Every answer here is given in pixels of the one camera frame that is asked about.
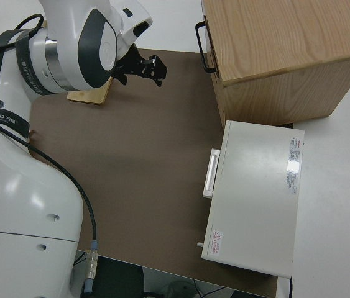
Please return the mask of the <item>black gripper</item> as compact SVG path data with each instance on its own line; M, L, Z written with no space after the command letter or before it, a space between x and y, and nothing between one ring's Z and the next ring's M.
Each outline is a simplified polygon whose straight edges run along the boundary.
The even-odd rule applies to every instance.
M141 64L143 66L142 77L151 79L158 87L161 87L162 82L166 79L167 67L157 55L142 60L136 45L131 45L128 52L120 59L121 73L116 73L115 79L121 84L127 84L125 74L133 74L140 68Z

